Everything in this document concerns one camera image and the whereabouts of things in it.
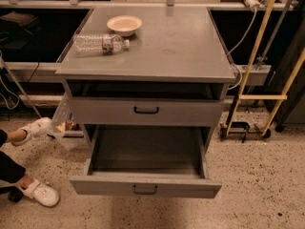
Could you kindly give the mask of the clear plastic water bottle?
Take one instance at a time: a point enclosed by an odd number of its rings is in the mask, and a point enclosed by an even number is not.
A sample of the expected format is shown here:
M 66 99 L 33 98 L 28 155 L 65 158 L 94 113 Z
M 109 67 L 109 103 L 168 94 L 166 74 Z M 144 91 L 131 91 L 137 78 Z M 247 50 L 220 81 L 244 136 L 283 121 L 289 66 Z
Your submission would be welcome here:
M 74 45 L 80 53 L 117 54 L 130 47 L 130 41 L 118 34 L 78 34 L 74 37 Z

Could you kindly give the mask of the white sneaker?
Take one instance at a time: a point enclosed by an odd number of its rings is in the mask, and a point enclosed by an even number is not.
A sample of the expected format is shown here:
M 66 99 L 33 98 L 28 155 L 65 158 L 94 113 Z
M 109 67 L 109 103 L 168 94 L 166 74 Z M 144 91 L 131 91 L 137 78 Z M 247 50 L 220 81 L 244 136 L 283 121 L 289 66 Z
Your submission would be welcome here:
M 32 139 L 36 139 L 41 135 L 45 135 L 51 128 L 51 120 L 48 117 L 42 117 L 34 122 L 27 124 L 17 130 L 21 136 L 12 142 L 13 146 L 21 146 Z
M 17 188 L 24 196 L 35 199 L 46 207 L 55 206 L 60 199 L 58 192 L 54 188 L 38 179 L 35 179 L 27 188 L 21 185 L 17 185 Z

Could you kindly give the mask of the grey top drawer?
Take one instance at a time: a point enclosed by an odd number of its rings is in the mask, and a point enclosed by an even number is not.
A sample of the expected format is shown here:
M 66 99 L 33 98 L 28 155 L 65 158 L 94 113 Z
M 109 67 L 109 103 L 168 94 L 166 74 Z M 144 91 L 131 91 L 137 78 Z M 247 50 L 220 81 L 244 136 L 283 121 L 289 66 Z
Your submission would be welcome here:
M 69 105 L 79 124 L 214 126 L 224 101 L 72 97 Z

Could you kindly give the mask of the white sneaker lower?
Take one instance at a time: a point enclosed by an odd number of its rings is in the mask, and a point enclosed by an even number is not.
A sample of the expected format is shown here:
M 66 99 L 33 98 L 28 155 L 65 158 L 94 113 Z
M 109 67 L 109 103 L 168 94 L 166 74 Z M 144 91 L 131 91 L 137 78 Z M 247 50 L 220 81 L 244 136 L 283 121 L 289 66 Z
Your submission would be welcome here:
M 46 207 L 55 206 L 60 199 L 58 192 L 54 188 L 38 179 L 35 179 L 27 188 L 21 185 L 17 185 L 17 188 L 24 196 L 35 199 Z

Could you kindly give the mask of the grey drawer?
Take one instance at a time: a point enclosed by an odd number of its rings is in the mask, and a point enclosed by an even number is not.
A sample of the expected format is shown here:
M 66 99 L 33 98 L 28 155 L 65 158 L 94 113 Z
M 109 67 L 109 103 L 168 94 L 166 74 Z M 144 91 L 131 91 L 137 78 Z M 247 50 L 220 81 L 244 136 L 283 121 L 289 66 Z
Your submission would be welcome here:
M 215 198 L 203 132 L 195 127 L 106 126 L 71 184 L 80 195 Z
M 224 101 L 72 97 L 69 105 L 79 124 L 214 126 Z

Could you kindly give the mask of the white ceramic bowl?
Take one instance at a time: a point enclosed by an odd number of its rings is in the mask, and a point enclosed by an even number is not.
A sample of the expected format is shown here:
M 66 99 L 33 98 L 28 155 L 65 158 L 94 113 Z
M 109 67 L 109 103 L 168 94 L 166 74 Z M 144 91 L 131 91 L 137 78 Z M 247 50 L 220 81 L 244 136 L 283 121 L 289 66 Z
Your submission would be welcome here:
M 120 15 L 108 20 L 107 27 L 121 36 L 132 36 L 142 26 L 142 20 L 136 16 Z

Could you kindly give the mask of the clear plastic bag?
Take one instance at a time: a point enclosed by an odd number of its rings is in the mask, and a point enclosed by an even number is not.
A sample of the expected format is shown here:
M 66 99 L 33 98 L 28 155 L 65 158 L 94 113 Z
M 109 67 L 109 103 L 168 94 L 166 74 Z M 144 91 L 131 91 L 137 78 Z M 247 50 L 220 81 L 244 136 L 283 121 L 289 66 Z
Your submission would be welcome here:
M 52 128 L 49 134 L 67 151 L 87 147 L 86 138 L 81 127 L 73 117 L 69 106 L 69 98 L 66 94 L 62 96 L 51 122 Z

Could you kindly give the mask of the black chair caster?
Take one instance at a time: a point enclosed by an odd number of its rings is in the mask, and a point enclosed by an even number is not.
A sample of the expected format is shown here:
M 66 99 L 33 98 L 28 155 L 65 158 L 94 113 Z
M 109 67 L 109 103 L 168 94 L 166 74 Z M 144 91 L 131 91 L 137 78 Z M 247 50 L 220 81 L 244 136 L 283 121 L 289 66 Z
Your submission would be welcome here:
M 17 191 L 10 191 L 8 194 L 8 199 L 11 202 L 19 202 L 23 197 L 23 193 L 19 190 Z

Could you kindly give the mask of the black trouser leg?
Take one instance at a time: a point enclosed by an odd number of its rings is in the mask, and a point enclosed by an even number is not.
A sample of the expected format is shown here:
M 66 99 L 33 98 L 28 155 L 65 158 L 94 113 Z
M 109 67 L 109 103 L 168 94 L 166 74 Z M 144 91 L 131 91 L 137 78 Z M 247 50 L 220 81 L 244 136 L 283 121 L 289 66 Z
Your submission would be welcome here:
M 23 130 L 5 132 L 0 130 L 0 146 L 7 142 L 21 142 L 26 138 Z M 24 174 L 26 169 L 12 160 L 4 152 L 0 151 L 0 179 L 8 183 L 16 183 Z

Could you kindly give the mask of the white sneaker upper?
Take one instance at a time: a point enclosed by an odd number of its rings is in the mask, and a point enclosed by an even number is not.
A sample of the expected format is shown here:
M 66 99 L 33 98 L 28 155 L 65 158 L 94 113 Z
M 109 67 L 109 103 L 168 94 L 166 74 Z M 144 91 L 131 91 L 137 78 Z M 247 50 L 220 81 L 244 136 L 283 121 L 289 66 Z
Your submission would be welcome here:
M 13 146 L 21 146 L 32 139 L 36 139 L 41 135 L 45 135 L 51 128 L 51 120 L 48 117 L 42 117 L 34 122 L 27 124 L 17 130 L 21 136 L 12 142 Z

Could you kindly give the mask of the grey metal drawer cabinet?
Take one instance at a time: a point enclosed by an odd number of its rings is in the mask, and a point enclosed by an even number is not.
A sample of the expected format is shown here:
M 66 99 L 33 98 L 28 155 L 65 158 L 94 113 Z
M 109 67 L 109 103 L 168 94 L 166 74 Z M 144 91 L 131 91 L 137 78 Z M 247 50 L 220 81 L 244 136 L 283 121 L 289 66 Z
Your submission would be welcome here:
M 117 15 L 133 15 L 142 26 L 130 47 L 117 54 L 80 53 L 74 39 L 57 75 L 72 97 L 223 100 L 234 82 L 225 49 L 204 6 L 116 4 L 92 10 L 80 34 L 108 32 Z M 114 124 L 79 124 L 92 145 L 96 128 Z M 210 143 L 214 126 L 196 127 Z

